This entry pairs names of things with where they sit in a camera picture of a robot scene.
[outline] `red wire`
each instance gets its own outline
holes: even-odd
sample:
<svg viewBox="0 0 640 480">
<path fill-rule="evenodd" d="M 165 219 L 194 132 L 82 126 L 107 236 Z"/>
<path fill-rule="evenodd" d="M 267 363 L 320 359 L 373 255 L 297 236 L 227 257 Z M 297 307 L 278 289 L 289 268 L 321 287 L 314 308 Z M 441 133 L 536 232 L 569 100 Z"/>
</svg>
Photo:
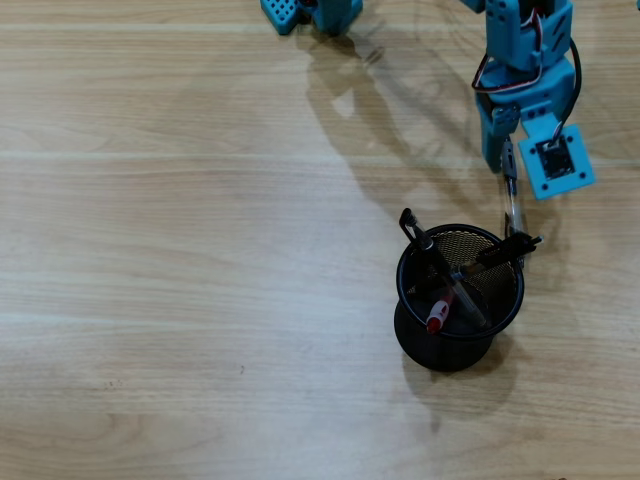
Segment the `red wire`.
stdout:
<svg viewBox="0 0 640 480">
<path fill-rule="evenodd" d="M 536 52 L 537 53 L 541 53 L 542 52 L 542 43 L 543 43 L 543 30 L 542 30 L 542 22 L 540 21 L 540 11 L 538 8 L 534 8 L 533 11 L 531 12 L 531 17 L 529 20 L 527 20 L 527 22 L 525 22 L 522 25 L 522 28 L 526 28 L 529 25 L 533 24 L 535 30 L 536 30 Z M 542 59 L 540 60 L 540 65 L 538 66 L 538 69 L 536 71 L 536 76 L 535 78 L 531 79 L 531 80 L 524 80 L 521 82 L 515 82 L 515 83 L 510 83 L 510 84 L 506 84 L 506 85 L 500 85 L 497 87 L 483 87 L 481 85 L 481 80 L 482 80 L 482 75 L 484 74 L 484 70 L 487 67 L 487 64 L 489 63 L 489 55 L 485 54 L 484 58 L 482 59 L 482 62 L 480 62 L 480 66 L 478 67 L 478 70 L 476 71 L 475 76 L 473 77 L 473 82 L 471 83 L 471 87 L 477 92 L 477 93 L 501 93 L 501 92 L 507 92 L 510 90 L 516 90 L 519 88 L 523 88 L 523 87 L 528 87 L 531 85 L 534 85 L 535 83 L 537 83 L 540 78 L 542 77 Z"/>
</svg>

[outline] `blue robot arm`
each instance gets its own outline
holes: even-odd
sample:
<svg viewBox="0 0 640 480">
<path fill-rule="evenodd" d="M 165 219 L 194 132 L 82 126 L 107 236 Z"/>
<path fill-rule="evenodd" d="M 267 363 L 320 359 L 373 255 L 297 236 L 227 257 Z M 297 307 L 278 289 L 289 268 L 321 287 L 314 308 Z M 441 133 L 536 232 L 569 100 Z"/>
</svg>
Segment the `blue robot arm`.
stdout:
<svg viewBox="0 0 640 480">
<path fill-rule="evenodd" d="M 518 125 L 519 143 L 539 200 L 584 187 L 595 175 L 580 129 L 565 122 L 579 94 L 579 54 L 571 40 L 569 0 L 461 0 L 485 11 L 487 54 L 474 79 L 482 152 L 495 173 L 502 147 Z M 566 58 L 571 50 L 574 67 Z"/>
</svg>

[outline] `wood grain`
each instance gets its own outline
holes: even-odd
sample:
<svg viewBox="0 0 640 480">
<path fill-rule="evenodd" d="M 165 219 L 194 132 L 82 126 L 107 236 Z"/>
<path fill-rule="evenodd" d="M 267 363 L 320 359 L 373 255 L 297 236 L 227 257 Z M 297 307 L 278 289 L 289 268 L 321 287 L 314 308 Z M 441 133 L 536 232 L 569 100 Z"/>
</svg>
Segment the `wood grain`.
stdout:
<svg viewBox="0 0 640 480">
<path fill-rule="evenodd" d="M 4 0 L 0 478 L 639 478 L 640 14 L 576 3 L 599 183 L 525 188 L 524 307 L 440 375 L 393 333 L 396 219 L 500 231 L 482 17 Z"/>
</svg>

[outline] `blue plastic part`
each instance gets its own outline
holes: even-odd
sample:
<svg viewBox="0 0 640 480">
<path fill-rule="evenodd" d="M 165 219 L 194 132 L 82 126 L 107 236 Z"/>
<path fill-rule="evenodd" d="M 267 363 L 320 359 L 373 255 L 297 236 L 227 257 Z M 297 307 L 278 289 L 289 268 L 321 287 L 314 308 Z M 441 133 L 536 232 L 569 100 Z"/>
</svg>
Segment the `blue plastic part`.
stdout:
<svg viewBox="0 0 640 480">
<path fill-rule="evenodd" d="M 536 32 L 522 29 L 518 0 L 491 0 L 486 7 L 487 54 L 520 71 L 534 71 L 543 62 L 547 68 L 569 50 L 573 4 L 556 0 L 556 10 L 543 21 L 542 55 L 536 52 Z"/>
<path fill-rule="evenodd" d="M 260 0 L 262 10 L 280 35 L 287 35 L 300 21 L 298 0 Z"/>
<path fill-rule="evenodd" d="M 329 35 L 344 33 L 362 12 L 362 0 L 317 0 L 311 7 L 298 0 L 260 0 L 262 9 L 280 35 L 287 35 L 303 15 L 310 16 L 316 28 Z"/>
<path fill-rule="evenodd" d="M 482 124 L 482 155 L 493 173 L 502 170 L 502 146 L 518 128 L 520 108 L 516 104 L 494 108 L 491 113 L 478 105 Z"/>
<path fill-rule="evenodd" d="M 536 148 L 538 143 L 546 142 L 548 138 L 542 135 L 533 135 L 518 144 L 529 175 L 533 194 L 537 200 L 545 200 L 578 188 L 586 187 L 596 181 L 595 173 L 591 167 L 591 163 L 589 163 L 587 147 L 582 140 L 580 128 L 577 125 L 565 127 L 562 135 L 567 140 L 566 144 L 575 172 L 560 178 L 547 178 L 542 166 L 542 160 Z"/>
<path fill-rule="evenodd" d="M 543 44 L 536 51 L 536 31 L 523 28 L 527 19 L 520 16 L 522 0 L 461 0 L 476 12 L 486 10 L 487 55 L 493 59 L 484 70 L 485 88 L 512 85 L 531 79 L 542 68 L 538 82 L 529 87 L 503 93 L 476 94 L 482 122 L 482 153 L 495 173 L 501 169 L 502 146 L 515 132 L 518 123 L 529 136 L 520 142 L 520 150 L 537 199 L 553 197 L 595 182 L 589 155 L 577 126 L 561 132 L 573 166 L 550 167 L 560 157 L 547 153 L 560 118 L 570 101 L 575 83 L 575 68 L 565 58 L 570 49 L 573 4 L 569 0 L 549 0 L 543 11 Z M 545 167 L 543 158 L 549 162 Z"/>
<path fill-rule="evenodd" d="M 521 80 L 526 74 L 514 73 L 498 62 L 491 62 L 485 69 L 483 85 L 493 87 Z M 571 63 L 563 58 L 556 65 L 546 70 L 535 85 L 513 92 L 489 95 L 494 108 L 487 112 L 482 102 L 482 95 L 476 95 L 476 104 L 482 122 L 482 154 L 494 173 L 502 168 L 500 156 L 502 144 L 507 135 L 516 131 L 520 119 L 525 131 L 531 120 L 550 115 L 553 120 L 548 124 L 539 124 L 542 131 L 536 132 L 551 140 L 558 125 L 558 117 L 567 105 L 575 79 L 575 70 Z"/>
<path fill-rule="evenodd" d="M 311 15 L 319 31 L 339 35 L 362 11 L 362 0 L 318 0 L 315 7 L 301 5 L 300 8 Z"/>
</svg>

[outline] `red marker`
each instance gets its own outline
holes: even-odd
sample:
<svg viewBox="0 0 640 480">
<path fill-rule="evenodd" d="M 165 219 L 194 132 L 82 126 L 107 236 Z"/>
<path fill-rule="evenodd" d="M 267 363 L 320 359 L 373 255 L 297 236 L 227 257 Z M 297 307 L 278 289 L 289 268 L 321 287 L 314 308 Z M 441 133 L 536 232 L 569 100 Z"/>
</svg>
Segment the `red marker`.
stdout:
<svg viewBox="0 0 640 480">
<path fill-rule="evenodd" d="M 449 293 L 440 301 L 436 302 L 436 304 L 431 309 L 431 313 L 429 314 L 429 318 L 427 319 L 427 332 L 429 332 L 431 335 L 435 335 L 436 333 L 440 332 L 440 330 L 442 330 L 444 322 L 449 316 L 449 310 L 451 309 L 452 302 L 453 294 Z"/>
</svg>

